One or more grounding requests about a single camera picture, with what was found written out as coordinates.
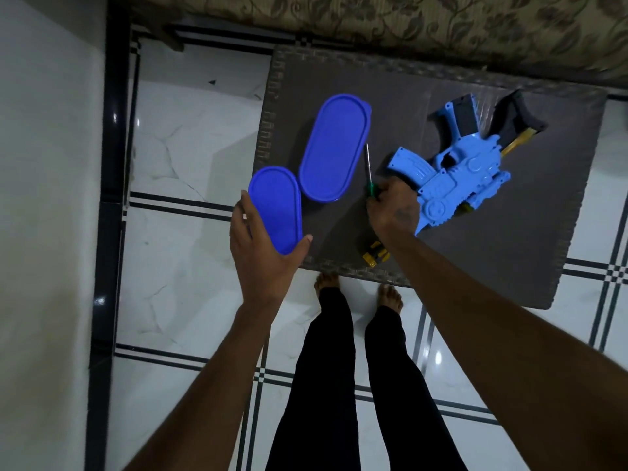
blue oval lid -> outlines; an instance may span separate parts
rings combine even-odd
[[[330,97],[318,111],[299,167],[302,192],[330,203],[349,188],[371,127],[371,106],[351,94]]]
[[[284,167],[259,170],[249,183],[249,196],[275,249],[292,253],[303,236],[301,192],[292,172]]]

toy gun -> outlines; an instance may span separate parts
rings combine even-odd
[[[451,129],[451,146],[429,164],[419,155],[399,148],[388,164],[416,185],[421,214],[414,232],[434,227],[455,213],[473,211],[497,193],[510,173],[499,166],[514,147],[545,130],[546,124],[527,110],[520,91],[502,99],[496,107],[497,134],[480,136],[473,94],[444,105],[437,114],[446,118]]]

foot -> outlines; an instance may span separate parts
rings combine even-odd
[[[377,307],[386,306],[401,314],[403,301],[400,293],[391,285],[379,285],[377,289]]]
[[[317,276],[316,283],[314,283],[314,290],[316,291],[317,297],[320,295],[320,291],[325,288],[339,288],[340,289],[340,281],[338,279],[338,274],[327,274],[326,272],[321,272]]]

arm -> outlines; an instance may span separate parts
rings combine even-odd
[[[229,236],[242,306],[214,356],[126,471],[229,467],[255,364],[312,239],[307,235],[290,255],[280,255],[245,191],[231,216]]]
[[[628,373],[424,245],[416,192],[397,178],[382,189],[375,232],[528,466],[628,468]]]

leg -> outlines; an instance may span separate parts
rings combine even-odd
[[[466,470],[423,375],[406,352],[399,293],[392,286],[380,286],[377,305],[364,340],[375,412],[391,471],[410,469],[426,454],[441,469]]]
[[[320,274],[315,288],[321,313],[305,336],[266,471],[360,470],[351,311],[337,276]]]

